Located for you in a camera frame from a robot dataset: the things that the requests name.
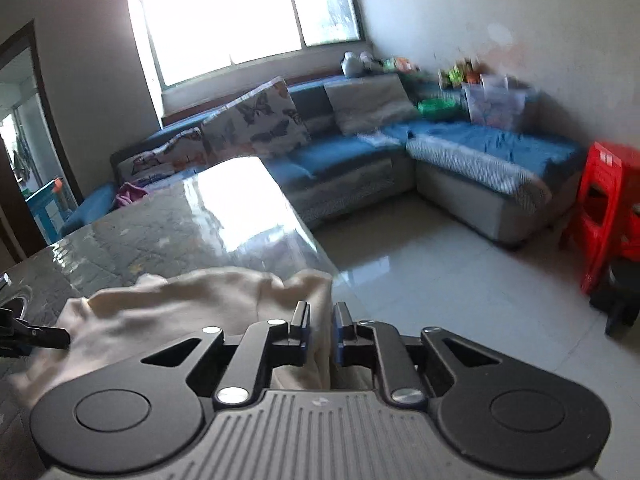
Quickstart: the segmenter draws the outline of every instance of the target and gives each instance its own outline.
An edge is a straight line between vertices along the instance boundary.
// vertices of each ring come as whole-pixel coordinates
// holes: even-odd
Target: door frame
[[[9,37],[4,43],[0,44],[0,70],[2,70],[14,57],[26,48],[31,50],[33,75],[36,81],[36,88],[38,89],[38,95],[40,96],[40,103],[42,104],[42,111],[47,122],[51,141],[54,149],[56,150],[58,160],[60,161],[60,166],[62,166],[62,171],[65,174],[66,182],[68,183],[76,202],[80,205],[82,203],[82,193],[78,186],[78,182],[76,181],[76,177],[71,170],[68,158],[66,158],[66,153],[62,146],[62,142],[60,141],[56,123],[53,120],[53,114],[51,112],[47,92],[44,87],[42,70],[40,69],[40,58],[38,57],[38,48],[36,44],[36,31],[33,21],[27,23],[23,28],[11,35],[11,37]],[[16,251],[16,248],[12,248],[10,245],[7,245],[7,248],[14,257],[21,252],[24,252],[28,257],[46,247],[47,243],[40,233],[40,229],[33,219],[33,216],[29,211],[29,207],[24,201],[22,193],[20,192],[20,186],[18,186],[18,183],[15,180],[14,172],[11,168],[11,162],[6,156],[5,151],[6,150],[0,150],[0,179],[5,183],[10,182],[15,185],[0,186],[0,207],[2,208],[5,218],[14,232],[15,239],[20,245],[21,250]],[[6,244],[7,234],[3,233],[3,230],[4,229],[0,228],[0,239],[2,239]]]

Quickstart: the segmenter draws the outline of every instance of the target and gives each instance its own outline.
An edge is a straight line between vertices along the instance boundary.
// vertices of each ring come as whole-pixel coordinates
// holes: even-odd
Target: black stool
[[[605,334],[611,335],[619,323],[633,326],[640,312],[640,262],[615,259],[590,303],[609,316]]]

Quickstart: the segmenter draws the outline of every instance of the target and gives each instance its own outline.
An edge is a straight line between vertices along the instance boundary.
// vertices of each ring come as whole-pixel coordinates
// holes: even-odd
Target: window
[[[353,0],[142,0],[164,86],[226,66],[359,40]]]

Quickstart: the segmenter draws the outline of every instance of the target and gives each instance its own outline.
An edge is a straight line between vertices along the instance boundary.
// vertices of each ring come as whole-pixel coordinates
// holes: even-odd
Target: tile floor
[[[497,248],[414,194],[314,232],[369,317],[418,335],[438,325],[577,381],[605,401],[612,432],[596,471],[640,478],[640,322],[620,340],[580,292],[580,257],[559,229]]]

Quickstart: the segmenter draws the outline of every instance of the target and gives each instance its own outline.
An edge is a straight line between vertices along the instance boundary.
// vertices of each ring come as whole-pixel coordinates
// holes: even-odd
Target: red chair
[[[572,238],[586,258],[581,288],[590,293],[616,256],[640,261],[640,151],[595,142],[582,174],[574,215],[560,238]]]

